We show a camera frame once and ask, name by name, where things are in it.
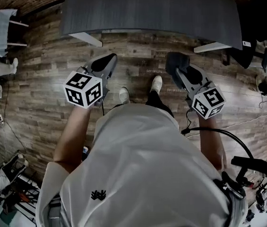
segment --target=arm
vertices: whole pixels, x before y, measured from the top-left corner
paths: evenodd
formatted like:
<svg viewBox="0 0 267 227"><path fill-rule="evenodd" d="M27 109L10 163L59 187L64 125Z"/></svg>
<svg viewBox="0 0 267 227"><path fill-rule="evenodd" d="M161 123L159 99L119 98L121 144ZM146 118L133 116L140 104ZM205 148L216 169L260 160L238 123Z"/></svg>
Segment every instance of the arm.
<svg viewBox="0 0 267 227"><path fill-rule="evenodd" d="M198 114L198 120L200 127L217 129L214 116L205 120ZM218 132L200 131L200 150L217 170L221 170L223 165L227 167L224 146Z"/></svg>
<svg viewBox="0 0 267 227"><path fill-rule="evenodd" d="M82 152L91 108L75 106L58 141L53 161L71 173L82 162Z"/></svg>

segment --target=equipment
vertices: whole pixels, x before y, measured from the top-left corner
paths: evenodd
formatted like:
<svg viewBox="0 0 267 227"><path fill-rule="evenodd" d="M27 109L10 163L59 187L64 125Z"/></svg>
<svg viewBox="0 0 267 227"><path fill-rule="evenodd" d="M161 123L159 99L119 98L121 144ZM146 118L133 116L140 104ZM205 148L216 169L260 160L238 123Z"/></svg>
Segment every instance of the equipment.
<svg viewBox="0 0 267 227"><path fill-rule="evenodd" d="M67 101L82 108L89 108L93 104L101 106L109 91L106 85L116 63L116 54L105 54L94 57L84 67L72 71L63 84Z"/></svg>
<svg viewBox="0 0 267 227"><path fill-rule="evenodd" d="M189 56L180 52L169 52L166 72L172 76L178 88L187 90L188 105L204 119L221 112L226 102L223 93L201 68L190 64Z"/></svg>

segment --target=white table leg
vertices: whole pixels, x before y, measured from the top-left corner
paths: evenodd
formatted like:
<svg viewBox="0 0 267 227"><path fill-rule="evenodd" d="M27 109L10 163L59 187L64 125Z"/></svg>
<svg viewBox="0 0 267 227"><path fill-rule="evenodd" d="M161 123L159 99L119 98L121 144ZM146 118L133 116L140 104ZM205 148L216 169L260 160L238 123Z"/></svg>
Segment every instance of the white table leg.
<svg viewBox="0 0 267 227"><path fill-rule="evenodd" d="M82 32L82 33L75 33L75 34L69 34L70 36L72 37L75 37L79 40L82 40L84 42L87 42L89 44L92 44L96 47L102 47L103 46L103 43L99 40L97 40L96 38L92 37L91 35L85 33L85 32Z"/></svg>
<svg viewBox="0 0 267 227"><path fill-rule="evenodd" d="M27 24L23 24L23 23L20 23L20 22L17 22L17 21L12 21L12 20L10 20L9 22L12 23L12 24L16 24L16 25L21 25L21 26L29 27L29 25L27 25Z"/></svg>
<svg viewBox="0 0 267 227"><path fill-rule="evenodd" d="M206 52L206 51L215 51L215 50L221 50L221 49L226 49L226 48L231 48L231 46L219 43L219 42L214 42L211 44L206 44L203 46L195 47L194 48L194 53L200 53L200 52Z"/></svg>
<svg viewBox="0 0 267 227"><path fill-rule="evenodd" d="M27 46L27 44L7 43L7 45Z"/></svg>

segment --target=shirt logo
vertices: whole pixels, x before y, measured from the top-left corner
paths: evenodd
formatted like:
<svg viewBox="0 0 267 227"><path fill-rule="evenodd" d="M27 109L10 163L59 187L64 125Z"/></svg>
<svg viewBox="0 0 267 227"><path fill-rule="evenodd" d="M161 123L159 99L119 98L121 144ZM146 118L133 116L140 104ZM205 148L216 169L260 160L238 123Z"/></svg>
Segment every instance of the shirt logo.
<svg viewBox="0 0 267 227"><path fill-rule="evenodd" d="M106 191L101 190L101 192L98 192L97 190L95 190L94 192L91 192L91 198L93 200L99 199L103 201L106 198Z"/></svg>

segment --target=wooden floor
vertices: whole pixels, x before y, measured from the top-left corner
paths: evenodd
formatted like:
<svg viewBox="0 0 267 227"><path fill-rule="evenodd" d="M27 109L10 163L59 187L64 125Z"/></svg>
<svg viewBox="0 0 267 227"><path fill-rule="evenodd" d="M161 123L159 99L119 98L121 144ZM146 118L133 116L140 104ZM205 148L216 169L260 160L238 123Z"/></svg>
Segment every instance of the wooden floor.
<svg viewBox="0 0 267 227"><path fill-rule="evenodd" d="M7 124L4 129L0 124L0 161L19 149L25 153L40 180L47 163L52 160L55 145L73 107L65 99L62 83L72 70L103 53L113 52L119 58L109 81L110 92L104 101L106 112L119 103L118 91L123 86L128 88L134 102L145 103L152 79L161 75L164 82L161 99L184 129L187 126L187 93L173 84L164 69L166 54L178 51L189 55L191 63L203 68L222 89L227 104L217 116L220 128L267 114L267 104L263 109L258 106L261 96L256 91L255 78L261 71L245 70L236 63L225 67L221 63L221 51L195 54L193 48L200 45L199 40L167 33L101 34L95 36L103 41L103 48L96 48L75 38L60 37L59 23L59 6L29 19L30 27L25 34L28 47L9 54L19 58L19 66L16 75L8 77L0 100L0 114L5 114L5 122L26 148L25 151ZM101 109L93 110L86 145L91 146L95 122L101 116ZM192 126L196 126L196 114L190 113L189 117ZM228 130L243 140L256 158L267 160L267 117ZM199 147L199 136L189 139ZM222 139L229 165L234 155L246 156L235 141L228 137ZM260 179L259 175L248 174L255 182ZM248 191L248 202L253 201L254 191Z"/></svg>

